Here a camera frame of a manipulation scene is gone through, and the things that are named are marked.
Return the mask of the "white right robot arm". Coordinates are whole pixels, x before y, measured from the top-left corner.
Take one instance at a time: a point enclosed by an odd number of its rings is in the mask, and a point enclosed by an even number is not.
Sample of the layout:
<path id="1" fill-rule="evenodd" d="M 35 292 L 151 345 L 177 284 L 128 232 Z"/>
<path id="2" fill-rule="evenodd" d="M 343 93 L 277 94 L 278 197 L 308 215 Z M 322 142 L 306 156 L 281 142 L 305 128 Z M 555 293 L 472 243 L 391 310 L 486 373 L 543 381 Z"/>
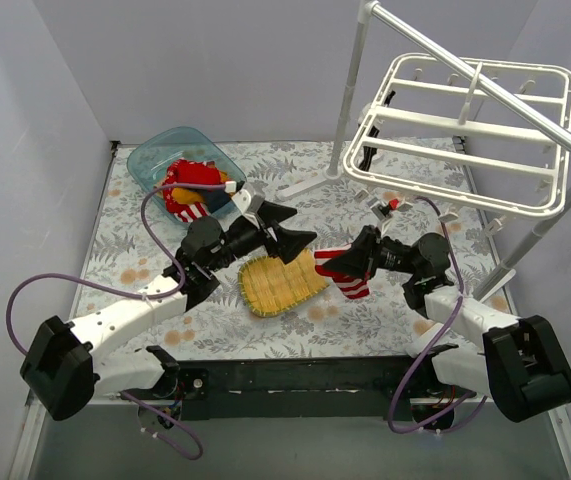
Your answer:
<path id="1" fill-rule="evenodd" d="M 351 244 L 317 250 L 314 259 L 317 272 L 350 299 L 368 295 L 380 270 L 408 275 L 402 289 L 409 308 L 465 339 L 463 346 L 439 348 L 435 332 L 422 337 L 413 354 L 431 363 L 417 373 L 425 395 L 462 387 L 491 398 L 515 423 L 571 403 L 571 367 L 551 323 L 466 296 L 447 276 L 453 259 L 444 236 L 427 233 L 405 245 L 366 226 Z"/>

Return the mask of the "black white striped sock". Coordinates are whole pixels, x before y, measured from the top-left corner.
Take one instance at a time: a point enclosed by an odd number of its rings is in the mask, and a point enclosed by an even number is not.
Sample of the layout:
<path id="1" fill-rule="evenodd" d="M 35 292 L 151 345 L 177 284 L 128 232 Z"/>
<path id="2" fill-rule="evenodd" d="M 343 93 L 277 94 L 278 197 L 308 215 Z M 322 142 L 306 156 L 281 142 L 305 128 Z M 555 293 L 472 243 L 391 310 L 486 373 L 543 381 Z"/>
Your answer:
<path id="1" fill-rule="evenodd" d="M 369 132 L 368 136 L 372 138 L 377 138 L 380 133 L 380 128 L 376 125 L 373 125 Z M 358 168 L 360 170 L 368 172 L 371 168 L 372 160 L 377 153 L 377 149 L 375 147 L 364 146 L 363 147 L 363 159 L 359 163 Z"/>

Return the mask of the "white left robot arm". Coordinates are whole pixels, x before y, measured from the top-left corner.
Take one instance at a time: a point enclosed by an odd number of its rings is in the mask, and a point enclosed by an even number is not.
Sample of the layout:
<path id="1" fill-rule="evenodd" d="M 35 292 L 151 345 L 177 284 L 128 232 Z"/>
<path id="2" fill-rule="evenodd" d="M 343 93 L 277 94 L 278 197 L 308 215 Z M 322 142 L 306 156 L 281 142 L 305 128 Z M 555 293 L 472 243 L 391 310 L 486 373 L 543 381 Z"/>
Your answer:
<path id="1" fill-rule="evenodd" d="M 291 263 L 317 237 L 282 226 L 296 213 L 264 202 L 256 214 L 241 215 L 228 228 L 212 216 L 193 221 L 171 265 L 139 292 L 84 317 L 45 320 L 26 352 L 22 379 L 56 421 L 74 416 L 96 395 L 146 390 L 155 399 L 170 398 L 179 364 L 163 348 L 148 346 L 121 361 L 111 353 L 204 302 L 219 286 L 216 271 L 252 252 L 264 249 Z"/>

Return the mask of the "red white striped sock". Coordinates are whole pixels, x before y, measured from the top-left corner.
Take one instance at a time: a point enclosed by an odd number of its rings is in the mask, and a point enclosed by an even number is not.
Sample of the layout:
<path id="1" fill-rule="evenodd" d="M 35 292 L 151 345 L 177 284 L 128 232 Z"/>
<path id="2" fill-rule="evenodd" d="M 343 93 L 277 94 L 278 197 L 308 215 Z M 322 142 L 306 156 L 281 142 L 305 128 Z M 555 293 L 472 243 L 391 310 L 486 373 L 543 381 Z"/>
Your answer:
<path id="1" fill-rule="evenodd" d="M 317 274 L 331 279 L 334 285 L 342 292 L 346 298 L 350 300 L 356 300 L 364 298 L 370 294 L 367 282 L 356 277 L 350 277 L 345 274 L 332 272 L 325 267 L 325 263 L 327 261 L 339 256 L 344 251 L 347 251 L 350 247 L 350 244 L 346 244 L 340 247 L 317 249 L 313 252 L 313 258 L 315 261 L 315 271 Z"/>
<path id="2" fill-rule="evenodd" d="M 178 204 L 171 215 L 182 223 L 192 223 L 199 218 L 209 216 L 210 212 L 204 203 L 196 202 L 192 204 Z"/>

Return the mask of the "beige striped sock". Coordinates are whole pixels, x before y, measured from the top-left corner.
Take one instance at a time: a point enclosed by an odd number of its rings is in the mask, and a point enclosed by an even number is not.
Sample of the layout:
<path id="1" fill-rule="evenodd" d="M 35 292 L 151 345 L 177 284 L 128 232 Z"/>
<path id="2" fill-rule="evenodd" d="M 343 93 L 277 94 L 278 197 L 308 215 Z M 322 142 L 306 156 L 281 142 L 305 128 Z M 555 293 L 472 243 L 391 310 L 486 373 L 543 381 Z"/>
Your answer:
<path id="1" fill-rule="evenodd" d="M 162 189 L 162 187 L 163 187 L 163 183 L 162 183 L 162 182 L 159 182 L 159 183 L 157 183 L 157 184 L 154 185 L 154 189 L 156 190 L 155 195 L 156 195 L 161 201 L 164 200 L 164 195 L 165 195 L 164 190 Z"/>

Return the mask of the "red sock with white pattern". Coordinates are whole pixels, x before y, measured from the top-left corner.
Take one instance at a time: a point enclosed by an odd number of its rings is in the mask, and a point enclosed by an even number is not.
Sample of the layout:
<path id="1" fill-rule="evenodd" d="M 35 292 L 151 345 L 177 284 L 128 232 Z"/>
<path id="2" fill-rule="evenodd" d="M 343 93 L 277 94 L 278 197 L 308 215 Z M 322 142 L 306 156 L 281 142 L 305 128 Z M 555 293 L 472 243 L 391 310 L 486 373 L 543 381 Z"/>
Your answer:
<path id="1" fill-rule="evenodd" d="M 176 170 L 173 166 L 170 166 L 165 174 L 164 179 L 162 180 L 162 182 L 160 183 L 160 186 L 166 186 L 166 185 L 171 185 L 177 182 L 177 175 L 176 175 Z M 164 189 L 160 195 L 162 196 L 164 203 L 165 203 L 165 207 L 167 209 L 168 212 L 174 214 L 177 213 L 180 210 L 180 198 L 179 198 L 179 194 L 181 193 L 181 190 L 179 187 L 171 187 L 171 188 L 166 188 Z"/>

